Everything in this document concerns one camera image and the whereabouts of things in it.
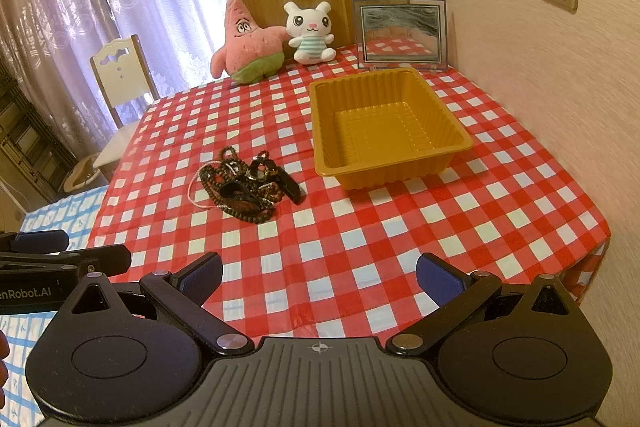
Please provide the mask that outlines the person hand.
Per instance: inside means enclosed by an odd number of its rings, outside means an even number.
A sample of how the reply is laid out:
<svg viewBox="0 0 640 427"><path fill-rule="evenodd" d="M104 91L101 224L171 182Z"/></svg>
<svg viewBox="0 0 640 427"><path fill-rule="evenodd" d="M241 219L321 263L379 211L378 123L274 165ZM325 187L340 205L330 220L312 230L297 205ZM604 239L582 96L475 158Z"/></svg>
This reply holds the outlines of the person hand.
<svg viewBox="0 0 640 427"><path fill-rule="evenodd" d="M10 347L6 335L0 332L0 410L6 405L6 394L4 393L3 386L9 379L9 371L6 367L6 358L10 354Z"/></svg>

